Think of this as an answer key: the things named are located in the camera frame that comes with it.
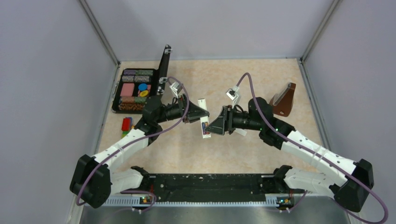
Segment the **white black remote control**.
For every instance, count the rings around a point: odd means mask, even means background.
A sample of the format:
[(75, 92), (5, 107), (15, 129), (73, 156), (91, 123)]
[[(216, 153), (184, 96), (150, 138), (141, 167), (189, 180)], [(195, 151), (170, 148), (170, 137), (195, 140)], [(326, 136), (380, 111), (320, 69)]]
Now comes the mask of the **white black remote control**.
[[(207, 105), (206, 105), (206, 100), (205, 100), (205, 98), (198, 99), (198, 105), (199, 105), (201, 108), (207, 110)], [(206, 123), (206, 127), (207, 127), (207, 126), (209, 125), (209, 117), (205, 117), (205, 118), (203, 118), (203, 119), (200, 120), (201, 131), (202, 131), (202, 138), (203, 138), (203, 139), (208, 139), (208, 138), (206, 138), (206, 137), (204, 136), (204, 134), (205, 134), (206, 131), (205, 131), (205, 130), (203, 131), (203, 129), (202, 129), (202, 122), (205, 122), (205, 123)]]

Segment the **white remote battery cover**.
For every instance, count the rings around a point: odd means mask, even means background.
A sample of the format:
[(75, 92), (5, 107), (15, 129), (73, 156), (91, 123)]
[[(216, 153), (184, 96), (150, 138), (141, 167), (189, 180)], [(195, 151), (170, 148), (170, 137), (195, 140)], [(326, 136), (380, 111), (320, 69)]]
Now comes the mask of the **white remote battery cover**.
[(236, 128), (234, 132), (238, 133), (239, 135), (242, 135), (244, 137), (247, 135), (247, 131), (245, 131), (244, 129)]

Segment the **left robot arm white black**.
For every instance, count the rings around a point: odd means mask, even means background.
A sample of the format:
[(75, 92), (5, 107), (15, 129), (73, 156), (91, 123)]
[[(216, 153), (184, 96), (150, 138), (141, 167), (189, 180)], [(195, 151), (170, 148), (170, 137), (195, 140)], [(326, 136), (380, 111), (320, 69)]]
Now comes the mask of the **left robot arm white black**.
[(134, 128), (108, 149), (93, 156), (79, 158), (70, 183), (70, 192), (78, 197), (77, 205), (89, 204), (98, 208), (109, 196), (128, 189), (144, 193), (150, 181), (143, 172), (130, 168), (124, 172), (117, 169), (136, 152), (150, 146), (159, 135), (165, 133), (160, 123), (176, 120), (179, 124), (193, 123), (210, 113), (191, 102), (185, 94), (177, 102), (165, 105), (160, 96), (149, 97), (143, 108), (142, 117)]

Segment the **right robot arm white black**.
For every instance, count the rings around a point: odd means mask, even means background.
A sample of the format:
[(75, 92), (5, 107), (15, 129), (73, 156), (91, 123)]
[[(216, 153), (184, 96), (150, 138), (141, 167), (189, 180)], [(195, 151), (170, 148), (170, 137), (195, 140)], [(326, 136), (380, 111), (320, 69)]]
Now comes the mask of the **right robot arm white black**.
[(205, 131), (224, 135), (236, 129), (259, 131), (259, 138), (267, 145), (293, 154), (318, 170), (313, 173), (281, 166), (274, 171), (277, 191), (304, 189), (331, 197), (349, 211), (361, 211), (369, 192), (351, 177), (372, 189), (373, 166), (369, 161), (344, 158), (309, 140), (294, 126), (274, 117), (272, 106), (261, 97), (249, 101), (247, 112), (223, 106), (220, 115)]

